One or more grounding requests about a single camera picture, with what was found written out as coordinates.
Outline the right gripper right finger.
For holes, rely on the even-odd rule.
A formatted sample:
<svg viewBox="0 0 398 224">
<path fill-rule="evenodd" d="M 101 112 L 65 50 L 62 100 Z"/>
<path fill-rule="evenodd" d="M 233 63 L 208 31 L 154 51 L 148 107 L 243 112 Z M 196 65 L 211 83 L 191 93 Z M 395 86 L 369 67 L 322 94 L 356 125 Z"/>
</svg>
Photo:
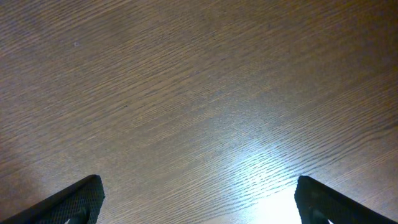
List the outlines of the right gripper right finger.
<svg viewBox="0 0 398 224">
<path fill-rule="evenodd" d="M 294 199 L 302 224 L 397 224 L 309 176 L 298 178 Z"/>
</svg>

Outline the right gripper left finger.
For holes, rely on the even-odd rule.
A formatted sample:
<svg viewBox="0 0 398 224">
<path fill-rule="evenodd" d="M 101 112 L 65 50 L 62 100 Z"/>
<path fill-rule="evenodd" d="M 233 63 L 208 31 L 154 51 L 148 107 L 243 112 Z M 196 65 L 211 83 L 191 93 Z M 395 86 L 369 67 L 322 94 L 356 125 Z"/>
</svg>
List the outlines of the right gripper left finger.
<svg viewBox="0 0 398 224">
<path fill-rule="evenodd" d="M 89 175 L 1 223 L 95 224 L 104 199 L 101 177 Z"/>
</svg>

